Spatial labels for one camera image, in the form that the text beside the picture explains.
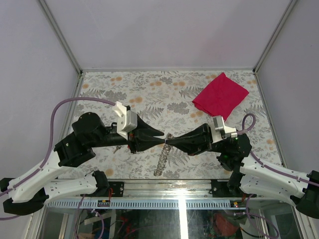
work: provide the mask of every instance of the red cloth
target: red cloth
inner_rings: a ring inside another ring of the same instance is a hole
[[[249,92],[226,77],[225,73],[217,76],[193,100],[196,108],[210,116],[223,116],[227,120],[233,109],[238,106]]]

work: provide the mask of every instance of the table surface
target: table surface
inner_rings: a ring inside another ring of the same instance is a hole
[[[257,117],[248,133],[253,151],[263,160],[281,165],[275,140],[252,71],[141,71],[86,72],[80,96],[97,97],[130,105],[152,127],[173,136],[189,132],[212,117],[195,108],[192,100],[220,73],[249,91],[227,121],[227,126],[241,129],[247,113]],[[73,121],[85,112],[97,113],[105,125],[117,121],[111,106],[98,102],[78,102]],[[216,159],[216,153],[205,152],[187,156],[173,148],[162,176],[154,176],[163,145],[144,152],[130,154],[127,147],[113,153],[115,147],[95,148],[96,157],[61,175],[59,178],[79,178],[94,170],[104,171],[112,179],[227,179]]]

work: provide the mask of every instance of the red napkin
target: red napkin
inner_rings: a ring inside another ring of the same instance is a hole
[[[227,120],[233,109],[238,106],[249,92],[226,77],[225,73],[217,76],[193,100],[196,108],[210,116],[223,116]]]

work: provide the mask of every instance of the floral tablecloth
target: floral tablecloth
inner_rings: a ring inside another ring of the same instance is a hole
[[[215,77],[223,71],[141,71],[141,72],[87,72],[80,96],[97,97],[130,105],[132,110],[152,127],[173,136],[189,132],[212,117],[199,111],[191,102]],[[249,91],[226,124],[241,129],[246,113],[257,116],[255,127],[248,136],[253,150],[260,158],[281,164],[271,128],[252,71],[224,71],[227,77]],[[85,112],[97,113],[105,125],[116,121],[111,106],[97,102],[78,102],[74,119]],[[173,148],[162,176],[155,177],[163,145],[147,151],[130,154],[127,147],[116,153],[115,147],[95,148],[96,157],[60,178],[78,178],[92,170],[105,171],[113,179],[225,179],[230,172],[218,163],[216,154],[205,152],[187,156]]]

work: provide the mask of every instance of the wall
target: wall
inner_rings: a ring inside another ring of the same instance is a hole
[[[289,2],[47,0],[83,69],[253,68]]]
[[[287,165],[304,172],[319,171],[318,9],[298,3],[259,72]]]
[[[0,1],[0,32],[1,179],[43,159],[51,111],[71,96],[76,73],[36,0]],[[56,117],[57,136],[65,113],[66,108]],[[0,209],[0,217],[7,216]],[[1,222],[1,238],[21,238],[27,223],[28,216]]]

